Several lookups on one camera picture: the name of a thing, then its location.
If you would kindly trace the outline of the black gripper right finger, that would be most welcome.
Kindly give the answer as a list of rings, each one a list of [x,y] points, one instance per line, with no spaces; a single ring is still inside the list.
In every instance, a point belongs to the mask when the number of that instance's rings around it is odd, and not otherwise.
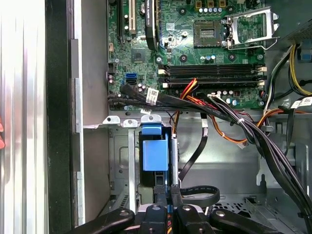
[[[179,188],[172,185],[170,188],[174,214],[177,218],[180,234],[214,234],[215,229],[224,234],[275,234],[277,230],[248,219],[240,214],[226,209],[215,209],[209,214],[208,220],[202,218],[196,207],[189,202],[183,202],[183,195],[207,193],[208,205],[216,204],[220,199],[220,190],[214,186],[194,186]]]

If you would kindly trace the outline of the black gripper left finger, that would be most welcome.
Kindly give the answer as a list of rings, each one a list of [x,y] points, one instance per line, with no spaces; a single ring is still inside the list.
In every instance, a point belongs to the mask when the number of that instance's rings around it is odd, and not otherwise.
[[[165,234],[168,229],[165,187],[154,187],[154,203],[141,205],[135,214],[118,208],[78,226],[69,234]]]

